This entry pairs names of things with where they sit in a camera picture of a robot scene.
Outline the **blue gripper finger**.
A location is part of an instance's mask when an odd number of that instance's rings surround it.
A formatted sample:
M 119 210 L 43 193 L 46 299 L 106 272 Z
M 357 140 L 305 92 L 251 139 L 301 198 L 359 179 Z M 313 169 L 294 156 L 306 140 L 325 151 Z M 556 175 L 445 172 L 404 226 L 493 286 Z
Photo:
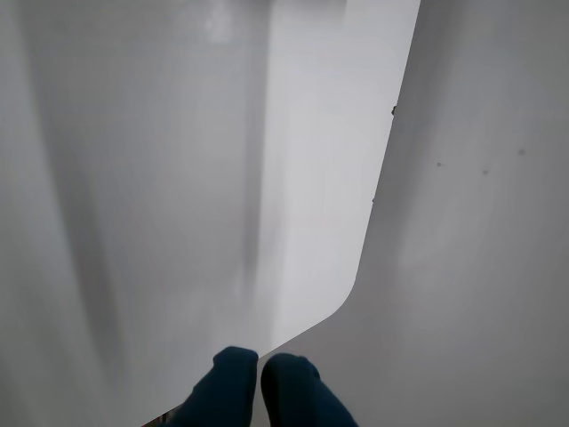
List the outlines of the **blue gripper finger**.
M 252 420 L 259 356 L 230 346 L 177 409 L 170 426 L 248 426 Z
M 272 426 L 357 424 L 305 357 L 288 353 L 272 356 L 262 369 L 260 387 Z

